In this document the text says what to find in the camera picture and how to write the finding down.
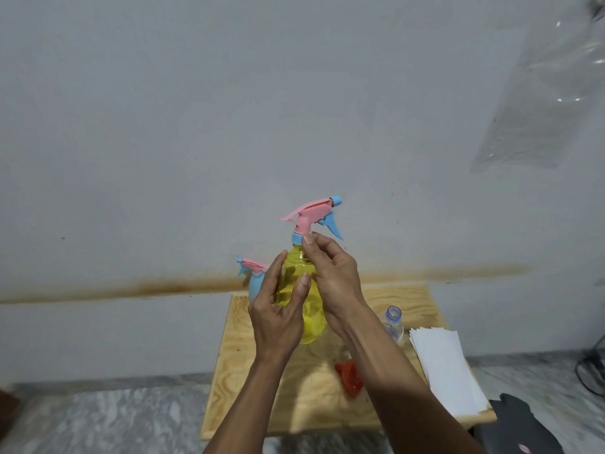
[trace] wooden table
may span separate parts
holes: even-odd
[[[406,328],[447,328],[425,286],[388,286],[364,290],[376,313],[398,306]],[[201,427],[202,439],[210,439],[239,394],[255,357],[255,343],[245,295],[231,297],[216,370]],[[418,374],[426,381],[418,356],[406,334],[402,345]],[[380,429],[381,425],[366,390],[350,399],[334,364],[344,358],[344,344],[327,326],[322,336],[298,346],[285,368],[268,423],[267,436],[298,434],[339,428]],[[478,416],[459,418],[465,427],[494,422],[490,408]]]

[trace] person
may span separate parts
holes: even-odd
[[[440,404],[368,307],[351,255],[321,234],[303,236],[302,248],[315,265],[328,325],[351,352],[393,452],[485,454]],[[256,358],[206,454],[262,452],[279,380],[303,335],[302,308],[311,285],[304,274],[293,287],[290,303],[275,304],[286,254],[282,251],[268,268],[248,307]]]

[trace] pink spray head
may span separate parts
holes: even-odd
[[[300,245],[301,239],[299,236],[311,232],[311,224],[313,223],[327,226],[334,236],[342,240],[343,238],[334,221],[334,212],[332,210],[333,207],[340,205],[342,202],[343,201],[339,196],[320,199],[318,201],[309,202],[294,210],[287,217],[281,218],[282,221],[296,223],[297,227],[294,229],[294,234],[292,234],[292,243]],[[292,218],[296,214],[298,214],[298,219],[294,221]]]
[[[246,269],[252,269],[252,273],[254,275],[258,275],[262,272],[263,269],[267,269],[268,265],[264,265],[259,263],[258,261],[254,261],[253,259],[248,258],[238,258],[237,262],[241,264],[241,269],[239,270],[239,274],[241,275]]]

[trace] person's left hand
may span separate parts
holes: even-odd
[[[275,292],[287,252],[283,250],[265,273],[261,289],[248,305],[254,328],[256,360],[285,366],[303,337],[303,303],[311,287],[310,274],[303,274],[294,284],[290,303],[275,304]]]

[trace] clear plastic bag hanging on wall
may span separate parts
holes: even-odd
[[[598,6],[543,13],[513,68],[473,170],[492,163],[556,167],[605,83]]]

